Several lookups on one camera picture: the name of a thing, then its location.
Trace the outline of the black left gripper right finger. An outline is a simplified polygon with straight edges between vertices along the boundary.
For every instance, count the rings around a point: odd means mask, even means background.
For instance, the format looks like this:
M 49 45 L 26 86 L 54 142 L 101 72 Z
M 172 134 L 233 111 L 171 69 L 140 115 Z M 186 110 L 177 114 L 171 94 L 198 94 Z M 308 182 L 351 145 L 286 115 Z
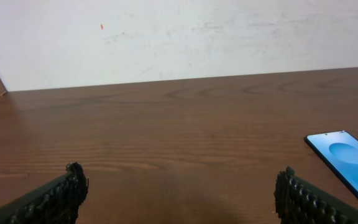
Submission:
M 273 194 L 281 224 L 358 224 L 358 209 L 297 177 L 290 167 L 278 173 Z

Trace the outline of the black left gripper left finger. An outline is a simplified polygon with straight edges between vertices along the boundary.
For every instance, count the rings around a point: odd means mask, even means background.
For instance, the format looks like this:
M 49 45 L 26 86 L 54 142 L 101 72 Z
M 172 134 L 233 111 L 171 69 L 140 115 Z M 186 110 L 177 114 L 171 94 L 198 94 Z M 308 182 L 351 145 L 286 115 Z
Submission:
M 77 162 L 66 173 L 0 207 L 0 224 L 75 223 L 88 194 L 89 179 Z

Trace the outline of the blue Galaxy smartphone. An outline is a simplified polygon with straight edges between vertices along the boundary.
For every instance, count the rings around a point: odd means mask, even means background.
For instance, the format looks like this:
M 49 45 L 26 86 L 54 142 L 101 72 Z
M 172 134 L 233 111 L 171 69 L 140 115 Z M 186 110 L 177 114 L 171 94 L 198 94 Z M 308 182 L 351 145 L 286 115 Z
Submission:
M 346 131 L 310 134 L 305 143 L 358 199 L 358 140 Z

